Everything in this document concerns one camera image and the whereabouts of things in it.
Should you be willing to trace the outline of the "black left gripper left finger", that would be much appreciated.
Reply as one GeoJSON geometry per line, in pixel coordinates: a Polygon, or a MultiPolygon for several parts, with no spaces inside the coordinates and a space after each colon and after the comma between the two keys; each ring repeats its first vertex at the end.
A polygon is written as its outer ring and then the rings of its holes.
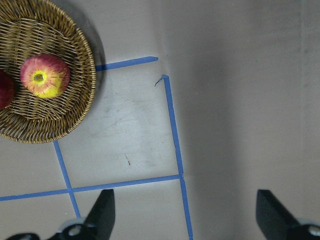
{"type": "Polygon", "coordinates": [[[99,194],[84,225],[95,240],[109,240],[115,225],[115,194],[113,189],[104,189],[99,194]]]}

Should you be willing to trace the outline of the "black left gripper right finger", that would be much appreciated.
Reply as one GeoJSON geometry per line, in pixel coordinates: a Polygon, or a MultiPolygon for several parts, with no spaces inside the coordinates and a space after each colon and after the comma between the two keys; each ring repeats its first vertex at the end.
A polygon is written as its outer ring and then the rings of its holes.
{"type": "Polygon", "coordinates": [[[292,230],[300,227],[297,219],[267,189],[257,191],[255,219],[267,240],[288,240],[292,230]]]}

